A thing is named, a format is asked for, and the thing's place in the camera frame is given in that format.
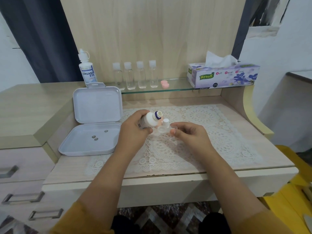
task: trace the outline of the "forearm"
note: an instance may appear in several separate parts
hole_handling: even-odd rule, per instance
[[[216,152],[204,161],[209,181],[231,228],[266,210],[228,163]]]
[[[109,230],[116,213],[124,173],[131,156],[116,151],[79,197],[88,211]]]

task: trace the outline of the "tissue box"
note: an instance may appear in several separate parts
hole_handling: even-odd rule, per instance
[[[205,67],[205,63],[192,63],[188,65],[187,77],[195,89],[253,85],[259,69],[258,65],[241,62],[222,68]]]

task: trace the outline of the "table top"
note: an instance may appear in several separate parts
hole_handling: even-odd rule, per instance
[[[286,73],[289,76],[293,76],[302,79],[306,82],[312,83],[312,70],[308,71],[290,71]]]
[[[143,100],[123,102],[124,109],[149,108],[161,106],[187,106],[216,104],[220,111],[228,118],[234,127],[246,138],[254,149],[263,157],[263,162],[252,165],[241,165],[233,167],[234,170],[253,170],[265,168],[293,167],[294,164],[280,152],[267,138],[265,138],[253,125],[235,111],[221,96],[194,97],[194,98],[172,98],[158,100]],[[54,169],[51,171],[44,184],[56,184],[67,182],[92,181],[95,175],[87,175],[85,172],[89,161],[93,156],[67,157],[62,156]],[[175,174],[203,173],[201,169],[193,170],[168,170],[150,171],[126,174],[125,178],[163,176]]]
[[[16,85],[0,93],[0,149],[43,145],[73,111],[84,82]]]

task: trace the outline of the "person's right hand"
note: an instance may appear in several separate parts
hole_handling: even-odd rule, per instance
[[[183,141],[198,161],[203,162],[217,154],[203,126],[191,122],[174,122],[171,126],[177,126],[178,129],[171,129],[170,134]]]

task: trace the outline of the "lace placemat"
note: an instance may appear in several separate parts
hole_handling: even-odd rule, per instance
[[[124,122],[137,109],[125,109],[120,122]],[[241,133],[231,124],[216,105],[151,107],[151,111],[161,110],[170,122],[193,122],[204,126],[212,145],[232,167],[260,163],[263,158]],[[86,175],[99,172],[110,155],[91,156],[85,170]],[[168,171],[200,169],[183,142],[173,139],[168,134],[152,133],[143,147],[131,161],[126,174],[150,171]]]

